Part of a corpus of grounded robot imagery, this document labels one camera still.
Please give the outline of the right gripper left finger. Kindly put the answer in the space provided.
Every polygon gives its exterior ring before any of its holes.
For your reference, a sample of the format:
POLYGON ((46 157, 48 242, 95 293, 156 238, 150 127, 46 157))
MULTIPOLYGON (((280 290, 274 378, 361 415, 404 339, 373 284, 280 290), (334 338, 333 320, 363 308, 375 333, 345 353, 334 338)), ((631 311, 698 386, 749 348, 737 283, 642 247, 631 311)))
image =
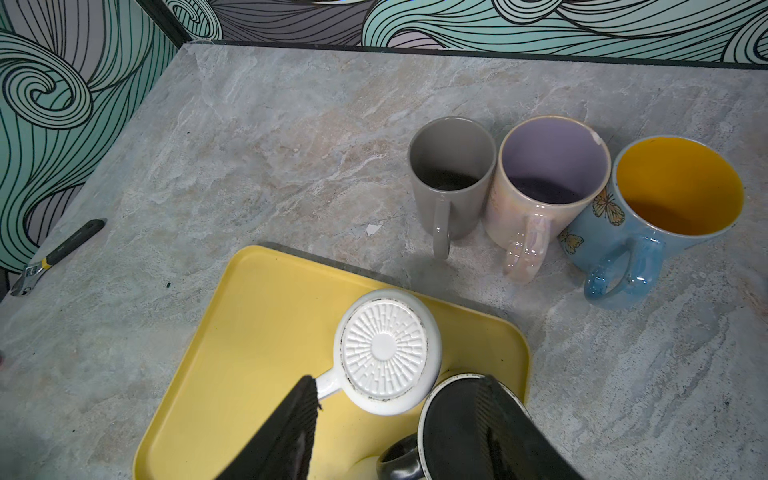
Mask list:
POLYGON ((316 380, 299 379, 220 479, 306 479, 320 403, 316 380))

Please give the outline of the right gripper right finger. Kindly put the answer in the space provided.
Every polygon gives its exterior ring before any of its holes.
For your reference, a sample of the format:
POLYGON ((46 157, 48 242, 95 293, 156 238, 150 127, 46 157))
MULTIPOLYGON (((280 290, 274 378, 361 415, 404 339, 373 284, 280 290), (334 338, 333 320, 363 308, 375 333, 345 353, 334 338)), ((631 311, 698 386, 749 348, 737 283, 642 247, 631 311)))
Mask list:
POLYGON ((479 379, 475 418, 480 448, 493 479, 580 479, 550 444, 527 410, 490 375, 479 379))

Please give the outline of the white ribbed-base mug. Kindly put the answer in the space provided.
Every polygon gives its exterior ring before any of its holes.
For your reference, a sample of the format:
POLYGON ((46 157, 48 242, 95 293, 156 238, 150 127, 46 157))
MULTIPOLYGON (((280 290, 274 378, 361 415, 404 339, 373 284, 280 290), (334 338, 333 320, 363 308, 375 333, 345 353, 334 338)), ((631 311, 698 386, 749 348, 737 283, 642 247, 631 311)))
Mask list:
POLYGON ((315 379, 317 398, 341 391, 379 416, 406 413, 435 385, 443 344, 435 317, 416 296, 379 289, 345 312, 333 342, 333 366, 315 379))

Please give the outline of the pink ceramic mug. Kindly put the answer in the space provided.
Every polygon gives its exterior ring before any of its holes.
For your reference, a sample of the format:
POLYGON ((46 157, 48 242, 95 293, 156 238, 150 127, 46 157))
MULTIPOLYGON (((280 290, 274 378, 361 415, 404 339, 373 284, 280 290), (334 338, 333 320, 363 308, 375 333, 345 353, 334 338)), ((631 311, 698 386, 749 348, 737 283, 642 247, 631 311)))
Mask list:
POLYGON ((506 134, 482 221, 505 250, 508 280, 533 280, 551 241, 606 186, 610 171, 607 144, 577 120, 539 116, 506 134))

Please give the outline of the grey ceramic mug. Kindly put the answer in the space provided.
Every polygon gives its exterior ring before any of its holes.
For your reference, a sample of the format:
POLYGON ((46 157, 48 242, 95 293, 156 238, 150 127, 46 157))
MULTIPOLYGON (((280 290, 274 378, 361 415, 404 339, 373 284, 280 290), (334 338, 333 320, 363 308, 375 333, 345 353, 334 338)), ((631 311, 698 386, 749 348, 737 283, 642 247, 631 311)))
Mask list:
POLYGON ((451 242, 477 227, 488 197, 497 156, 480 123, 450 116, 421 127, 408 147, 408 169, 418 219, 432 236, 433 255, 449 256, 451 242))

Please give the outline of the blue butterfly mug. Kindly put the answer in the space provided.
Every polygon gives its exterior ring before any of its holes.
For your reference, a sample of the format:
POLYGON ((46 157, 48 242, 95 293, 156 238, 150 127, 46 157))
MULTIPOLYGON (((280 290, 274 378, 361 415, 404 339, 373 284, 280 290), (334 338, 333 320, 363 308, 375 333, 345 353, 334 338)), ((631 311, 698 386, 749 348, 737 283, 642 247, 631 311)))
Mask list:
POLYGON ((586 300, 626 309, 649 294, 665 259, 727 232, 743 205, 742 181, 718 152, 652 136, 618 154, 606 186, 558 240, 586 274, 586 300))

